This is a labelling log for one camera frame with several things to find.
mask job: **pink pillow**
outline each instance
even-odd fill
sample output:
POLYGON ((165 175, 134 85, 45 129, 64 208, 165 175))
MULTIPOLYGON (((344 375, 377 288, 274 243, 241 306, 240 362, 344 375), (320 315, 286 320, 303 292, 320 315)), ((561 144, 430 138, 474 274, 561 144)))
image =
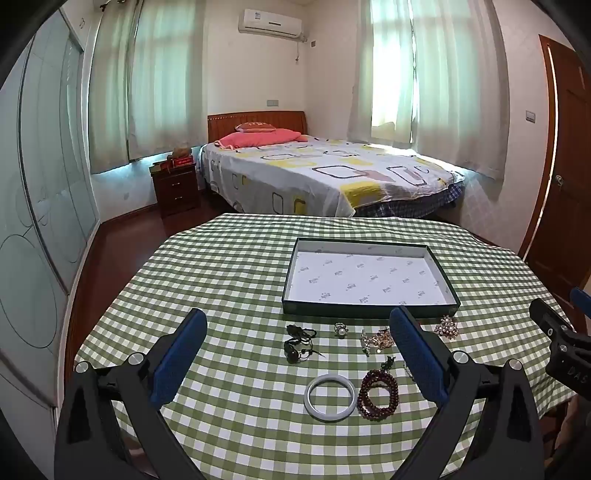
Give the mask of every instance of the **pink pillow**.
POLYGON ((277 145, 293 141, 307 142, 308 138, 299 132, 287 128, 278 128, 274 132, 234 132, 220 138, 215 144, 226 150, 236 150, 237 148, 264 147, 265 145, 277 145))

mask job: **small red cushion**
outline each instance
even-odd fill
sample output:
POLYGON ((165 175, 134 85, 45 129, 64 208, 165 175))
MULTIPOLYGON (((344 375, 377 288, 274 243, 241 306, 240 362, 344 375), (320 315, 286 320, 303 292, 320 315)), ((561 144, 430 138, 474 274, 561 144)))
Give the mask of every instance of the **small red cushion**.
POLYGON ((246 122, 236 127, 237 132, 242 133, 259 133, 259 132, 274 132, 277 130, 271 124, 265 124, 263 122, 246 122))

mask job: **beaded bracelet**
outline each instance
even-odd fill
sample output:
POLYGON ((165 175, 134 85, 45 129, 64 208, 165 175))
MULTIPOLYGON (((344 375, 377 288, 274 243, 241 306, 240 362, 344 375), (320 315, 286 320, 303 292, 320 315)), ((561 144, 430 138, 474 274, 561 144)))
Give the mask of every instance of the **beaded bracelet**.
POLYGON ((361 389, 357 397, 357 409, 367 419, 383 420, 393 414, 398 408, 398 383, 387 371, 392 368, 393 363, 394 359, 388 356, 388 360, 382 364, 381 370, 370 370, 361 383, 361 389), (368 395, 369 390, 378 387, 380 382, 386 384, 390 390, 390 401, 385 408, 374 405, 374 402, 371 401, 368 395))

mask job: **air conditioner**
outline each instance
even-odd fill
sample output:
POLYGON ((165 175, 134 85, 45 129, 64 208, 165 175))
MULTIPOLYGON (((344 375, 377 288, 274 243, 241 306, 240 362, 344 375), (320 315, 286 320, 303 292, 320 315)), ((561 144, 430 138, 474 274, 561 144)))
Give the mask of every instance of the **air conditioner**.
POLYGON ((299 38, 302 33, 299 18, 250 9, 244 10, 238 22, 238 30, 244 33, 266 33, 288 38, 299 38))

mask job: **door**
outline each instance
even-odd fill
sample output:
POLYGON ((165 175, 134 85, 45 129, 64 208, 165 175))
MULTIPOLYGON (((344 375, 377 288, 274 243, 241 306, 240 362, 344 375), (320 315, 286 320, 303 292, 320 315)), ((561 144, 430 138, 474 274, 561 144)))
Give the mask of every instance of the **door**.
POLYGON ((542 185, 545 206, 524 259, 577 331, 585 332, 584 316, 569 294, 585 286, 591 268, 591 77, 570 48, 549 38, 542 46, 549 68, 550 130, 557 106, 558 135, 552 133, 548 142, 554 157, 547 172, 550 185, 542 185))

